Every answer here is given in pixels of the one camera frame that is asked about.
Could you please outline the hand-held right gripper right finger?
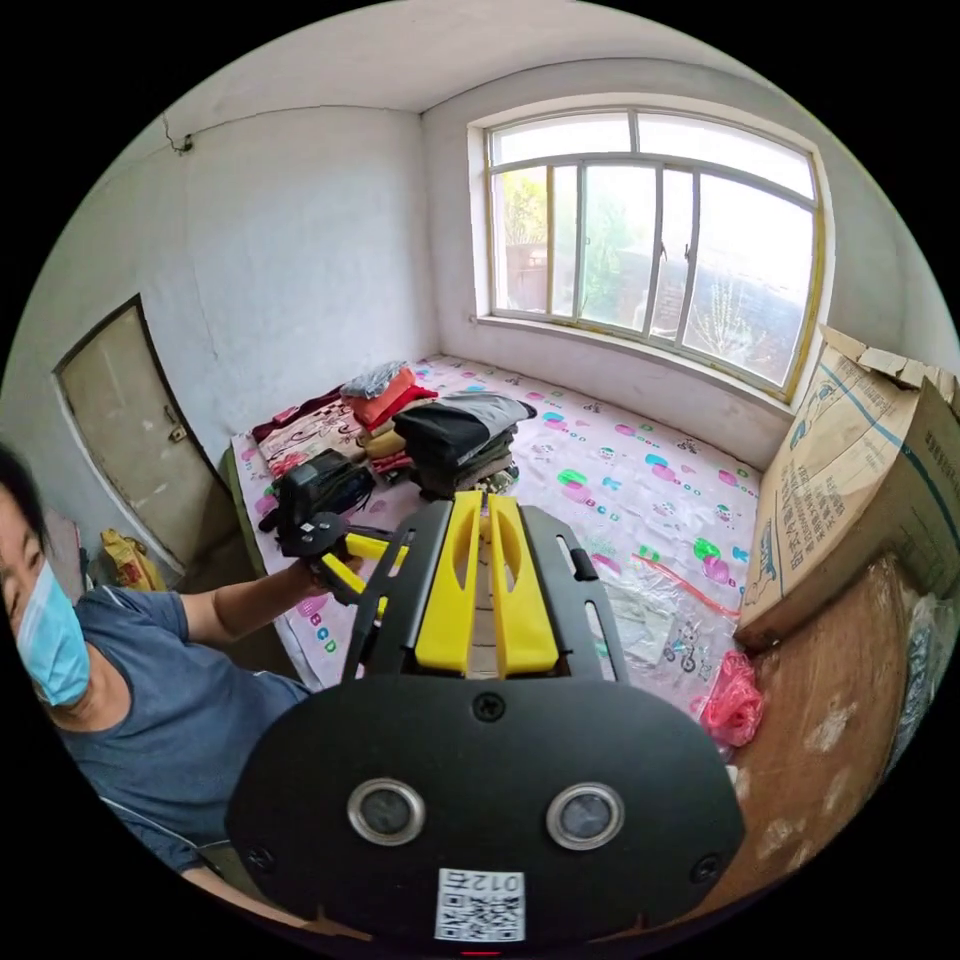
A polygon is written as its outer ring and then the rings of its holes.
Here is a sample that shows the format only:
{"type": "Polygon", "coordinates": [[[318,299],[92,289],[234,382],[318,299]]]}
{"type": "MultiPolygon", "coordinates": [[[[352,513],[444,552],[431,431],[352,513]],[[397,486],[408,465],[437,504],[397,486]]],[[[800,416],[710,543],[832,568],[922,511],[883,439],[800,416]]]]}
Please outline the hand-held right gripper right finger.
{"type": "Polygon", "coordinates": [[[559,653],[517,501],[491,496],[488,526],[498,675],[549,673],[559,653]]]}

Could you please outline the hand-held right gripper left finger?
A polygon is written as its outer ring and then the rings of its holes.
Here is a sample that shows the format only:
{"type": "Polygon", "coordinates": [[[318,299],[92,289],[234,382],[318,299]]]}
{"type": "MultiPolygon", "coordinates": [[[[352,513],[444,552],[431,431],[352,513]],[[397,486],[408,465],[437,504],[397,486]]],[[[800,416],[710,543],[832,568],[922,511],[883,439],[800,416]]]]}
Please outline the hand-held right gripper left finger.
{"type": "Polygon", "coordinates": [[[422,669],[466,669],[472,647],[483,494],[462,492],[449,509],[415,657],[422,669]]]}

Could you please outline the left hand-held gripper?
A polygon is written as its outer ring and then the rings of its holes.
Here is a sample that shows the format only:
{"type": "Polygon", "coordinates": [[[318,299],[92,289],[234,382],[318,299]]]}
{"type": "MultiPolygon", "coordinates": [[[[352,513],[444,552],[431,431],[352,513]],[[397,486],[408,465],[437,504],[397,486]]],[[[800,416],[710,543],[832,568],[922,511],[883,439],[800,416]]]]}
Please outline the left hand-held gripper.
{"type": "MultiPolygon", "coordinates": [[[[368,582],[358,570],[367,561],[378,563],[388,551],[394,535],[385,529],[357,524],[334,513],[317,513],[285,529],[278,528],[277,542],[283,557],[293,564],[303,559],[320,574],[330,596],[345,606],[360,608],[368,582]]],[[[263,608],[291,608],[287,569],[264,580],[258,588],[258,605],[263,608]]]]}

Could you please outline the person's left hand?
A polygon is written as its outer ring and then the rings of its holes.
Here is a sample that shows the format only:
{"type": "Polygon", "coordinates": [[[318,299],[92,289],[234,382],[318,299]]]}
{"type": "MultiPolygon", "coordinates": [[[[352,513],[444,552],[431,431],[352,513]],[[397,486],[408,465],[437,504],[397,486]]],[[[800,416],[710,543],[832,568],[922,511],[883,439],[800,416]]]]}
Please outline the person's left hand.
{"type": "Polygon", "coordinates": [[[317,574],[303,559],[296,560],[287,568],[285,573],[294,604],[306,598],[321,596],[330,592],[327,579],[323,575],[317,574]]]}

